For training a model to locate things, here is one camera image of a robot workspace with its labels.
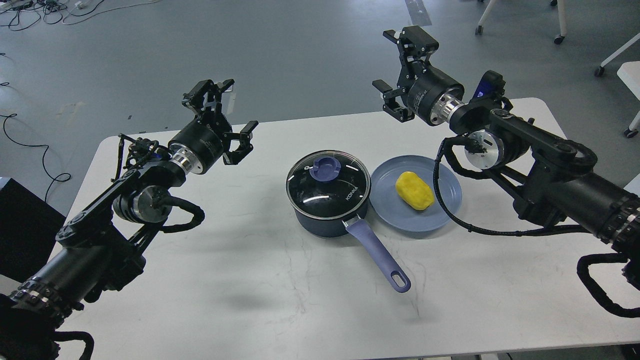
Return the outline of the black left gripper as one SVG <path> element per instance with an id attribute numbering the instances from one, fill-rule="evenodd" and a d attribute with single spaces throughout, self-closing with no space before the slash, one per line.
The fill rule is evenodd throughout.
<path id="1" fill-rule="evenodd" d="M 183 94 L 182 105 L 194 112 L 195 120 L 169 141 L 168 148 L 170 160 L 185 173 L 205 174 L 221 157 L 226 166 L 237 166 L 253 151 L 250 141 L 259 122 L 249 121 L 240 132 L 231 132 L 232 127 L 223 114 L 222 96 L 234 84 L 234 79 L 217 83 L 211 79 L 201 80 Z M 238 147 L 230 150 L 234 141 Z"/>

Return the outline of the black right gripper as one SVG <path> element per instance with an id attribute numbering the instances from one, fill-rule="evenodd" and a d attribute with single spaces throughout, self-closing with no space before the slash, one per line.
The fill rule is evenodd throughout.
<path id="1" fill-rule="evenodd" d="M 404 27 L 400 32 L 384 30 L 382 36 L 398 49 L 401 69 L 397 85 L 414 82 L 407 92 L 406 87 L 392 88 L 382 79 L 373 80 L 372 86 L 382 96 L 382 110 L 400 123 L 413 120 L 416 114 L 429 126 L 441 125 L 446 119 L 434 107 L 447 95 L 462 100 L 465 89 L 450 75 L 430 67 L 430 57 L 439 49 L 439 42 L 418 25 Z M 406 96 L 407 107 L 397 101 L 402 96 Z"/>

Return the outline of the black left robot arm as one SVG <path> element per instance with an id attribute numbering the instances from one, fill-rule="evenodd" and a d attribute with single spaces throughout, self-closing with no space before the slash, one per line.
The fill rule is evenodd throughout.
<path id="1" fill-rule="evenodd" d="M 167 145 L 119 135 L 118 170 L 98 198 L 55 235 L 62 249 L 9 295 L 1 296 L 1 358 L 54 360 L 60 343 L 82 341 L 82 360 L 95 342 L 87 332 L 60 326 L 104 291 L 121 291 L 146 266 L 144 251 L 159 233 L 189 231 L 205 219 L 196 204 L 173 196 L 190 173 L 205 174 L 218 160 L 235 166 L 253 151 L 258 121 L 240 132 L 223 112 L 223 95 L 234 79 L 201 80 L 183 95 L 194 118 Z"/>

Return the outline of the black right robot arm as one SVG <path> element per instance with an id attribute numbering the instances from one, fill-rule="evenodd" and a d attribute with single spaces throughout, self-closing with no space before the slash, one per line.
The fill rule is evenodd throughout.
<path id="1" fill-rule="evenodd" d="M 382 109 L 402 123 L 419 117 L 430 126 L 447 123 L 455 133 L 439 145 L 432 176 L 435 198 L 448 218 L 470 233 L 489 236 L 594 235 L 612 252 L 582 256 L 576 265 L 579 280 L 607 312 L 638 318 L 637 307 L 612 301 L 589 272 L 596 264 L 623 264 L 622 275 L 638 289 L 638 195 L 597 175 L 598 157 L 587 146 L 535 126 L 533 118 L 512 114 L 500 73 L 486 71 L 471 100 L 464 102 L 464 86 L 431 64 L 439 43 L 422 27 L 385 30 L 383 36 L 397 47 L 401 69 L 394 87 L 381 79 L 372 82 L 384 101 Z M 519 219 L 538 228 L 497 231 L 457 218 L 439 187 L 443 158 L 462 177 L 495 182 L 512 197 Z"/>

